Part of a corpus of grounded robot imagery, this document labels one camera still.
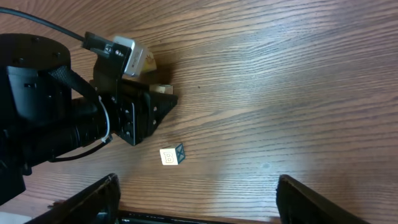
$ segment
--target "wooden tabletop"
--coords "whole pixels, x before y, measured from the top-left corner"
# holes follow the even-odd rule
[[[2,6],[83,35],[132,37],[154,53],[178,105],[136,147],[119,138],[44,163],[0,210],[37,216],[108,173],[121,209],[275,221],[288,174],[371,223],[398,222],[398,1],[18,0]],[[0,16],[0,32],[53,38],[92,77],[96,57],[42,25]],[[187,158],[163,166],[159,149]]]

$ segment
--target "wooden table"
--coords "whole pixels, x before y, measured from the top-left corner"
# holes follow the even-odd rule
[[[45,163],[0,210],[37,216],[102,176],[120,207],[193,218],[277,220],[289,174],[372,223],[398,222],[398,1],[2,1],[79,34],[133,37],[154,53],[178,106],[132,147],[119,138],[73,162]],[[50,37],[92,76],[96,57],[33,22],[5,32]],[[184,143],[163,166],[159,149]]]

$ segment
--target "white cable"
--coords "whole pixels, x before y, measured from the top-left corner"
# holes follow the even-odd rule
[[[106,117],[106,134],[103,138],[101,138],[101,141],[106,142],[108,136],[109,136],[109,130],[111,129],[111,125],[109,123],[109,115],[108,112],[106,111],[105,105],[102,102],[101,96],[98,96],[99,103],[101,103],[102,108],[104,109],[105,117]]]

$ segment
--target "block with star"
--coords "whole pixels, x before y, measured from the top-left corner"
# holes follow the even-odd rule
[[[163,165],[179,165],[185,159],[182,143],[173,144],[160,150]]]

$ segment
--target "black cable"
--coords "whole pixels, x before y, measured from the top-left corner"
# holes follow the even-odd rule
[[[86,152],[83,152],[83,153],[81,153],[81,154],[79,154],[77,156],[54,158],[52,160],[49,160],[49,162],[65,162],[65,161],[72,161],[72,160],[75,160],[75,159],[80,159],[82,157],[88,156],[88,155],[98,151],[99,149],[101,149],[102,147],[106,146],[111,141],[112,141],[112,136],[109,135],[109,138],[107,138],[107,140],[105,142],[101,142],[101,144],[95,146],[94,148],[92,148],[92,149],[90,149],[90,150],[88,150]]]
[[[43,25],[45,25],[45,26],[47,26],[49,28],[53,28],[53,29],[55,29],[55,30],[57,30],[57,31],[59,31],[61,33],[69,35],[70,37],[73,37],[73,38],[75,38],[77,40],[80,40],[82,42],[84,42],[84,40],[85,40],[84,37],[72,32],[70,30],[67,30],[67,29],[65,29],[63,27],[60,27],[60,26],[58,26],[58,25],[56,25],[56,24],[54,24],[52,22],[46,21],[45,19],[41,19],[39,17],[30,15],[28,13],[24,13],[24,12],[21,12],[21,11],[18,11],[18,10],[9,9],[9,8],[6,8],[6,7],[0,7],[0,13],[11,14],[11,15],[14,15],[14,16],[19,16],[19,17],[22,17],[22,18],[25,18],[25,19],[29,19],[29,20],[32,20],[32,21],[37,22],[39,24],[43,24]]]

